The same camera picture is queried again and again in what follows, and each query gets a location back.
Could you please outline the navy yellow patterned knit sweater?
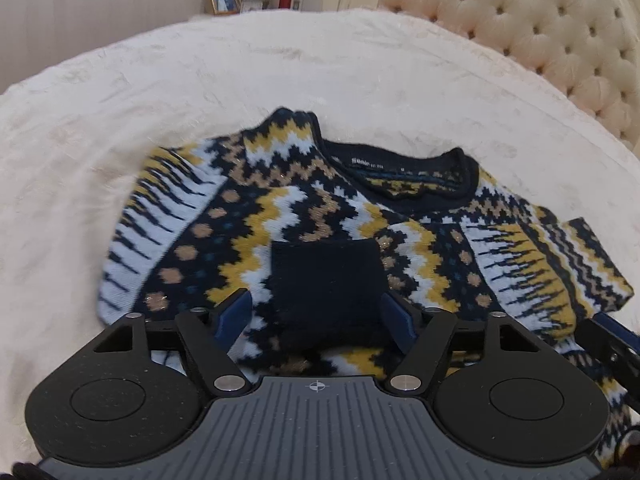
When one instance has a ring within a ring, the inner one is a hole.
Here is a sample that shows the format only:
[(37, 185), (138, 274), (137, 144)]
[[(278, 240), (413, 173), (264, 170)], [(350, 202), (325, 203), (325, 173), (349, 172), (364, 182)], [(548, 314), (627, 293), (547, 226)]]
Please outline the navy yellow patterned knit sweater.
[(465, 321), (502, 311), (603, 391), (605, 467), (636, 466), (625, 390), (576, 344), (634, 291), (581, 218), (511, 192), (461, 148), (432, 158), (326, 140), (311, 112), (175, 148), (141, 166), (103, 267), (98, 313), (167, 321), (253, 299), (231, 359), (262, 375), (385, 377), (401, 354), (378, 305), (396, 292)]

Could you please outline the cream embroidered bedspread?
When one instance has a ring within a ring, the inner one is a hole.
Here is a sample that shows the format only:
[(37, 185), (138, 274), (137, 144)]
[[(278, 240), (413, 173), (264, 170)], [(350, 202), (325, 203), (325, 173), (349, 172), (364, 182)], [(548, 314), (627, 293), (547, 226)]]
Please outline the cream embroidered bedspread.
[(1, 98), (1, 465), (34, 460), (32, 388), (96, 336), (96, 290), (146, 155), (310, 110), (331, 140), (460, 146), (512, 191), (582, 217), (639, 281), (639, 162), (510, 58), (408, 15), (197, 18), (96, 49)]

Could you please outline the small desk clock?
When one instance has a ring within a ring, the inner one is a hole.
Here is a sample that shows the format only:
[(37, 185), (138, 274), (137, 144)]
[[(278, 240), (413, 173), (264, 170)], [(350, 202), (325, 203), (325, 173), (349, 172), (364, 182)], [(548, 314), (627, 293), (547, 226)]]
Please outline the small desk clock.
[(264, 8), (264, 0), (242, 0), (241, 13), (261, 11)]

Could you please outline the cream tufted headboard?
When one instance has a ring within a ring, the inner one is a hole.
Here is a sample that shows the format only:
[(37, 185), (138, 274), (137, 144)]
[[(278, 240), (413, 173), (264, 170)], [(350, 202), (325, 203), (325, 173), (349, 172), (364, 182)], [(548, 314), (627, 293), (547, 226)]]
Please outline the cream tufted headboard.
[(322, 0), (424, 18), (550, 82), (639, 149), (639, 0)]

